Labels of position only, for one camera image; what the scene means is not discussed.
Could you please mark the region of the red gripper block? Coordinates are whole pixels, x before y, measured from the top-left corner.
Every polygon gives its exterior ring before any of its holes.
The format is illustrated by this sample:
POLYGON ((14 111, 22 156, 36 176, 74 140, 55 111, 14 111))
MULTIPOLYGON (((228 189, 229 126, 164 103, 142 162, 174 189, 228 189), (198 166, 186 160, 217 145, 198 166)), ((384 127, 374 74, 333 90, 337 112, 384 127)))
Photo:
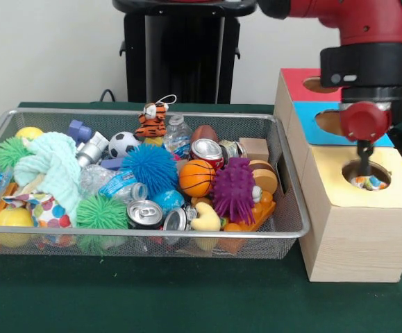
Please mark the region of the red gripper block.
POLYGON ((349 141, 357 142, 360 158, 358 175, 370 176, 370 157, 374 152, 372 143, 378 141, 392 125, 391 103, 342 103, 339 114, 343 135, 349 141))

